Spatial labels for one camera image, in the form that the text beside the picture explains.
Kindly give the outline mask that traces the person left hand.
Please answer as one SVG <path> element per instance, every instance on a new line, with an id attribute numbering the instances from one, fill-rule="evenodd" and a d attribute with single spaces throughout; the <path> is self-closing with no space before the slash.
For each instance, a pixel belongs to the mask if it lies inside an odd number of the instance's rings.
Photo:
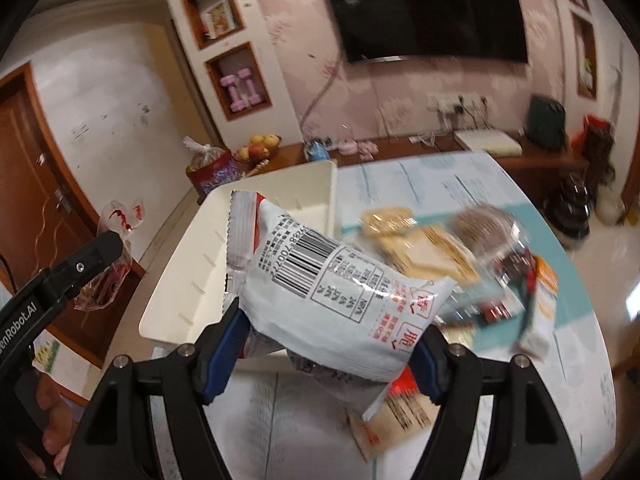
<path id="1" fill-rule="evenodd" d="M 48 414 L 48 422 L 43 430 L 43 447 L 54 456 L 55 469 L 62 474 L 77 422 L 55 381 L 47 374 L 39 376 L 36 400 L 38 406 Z"/>

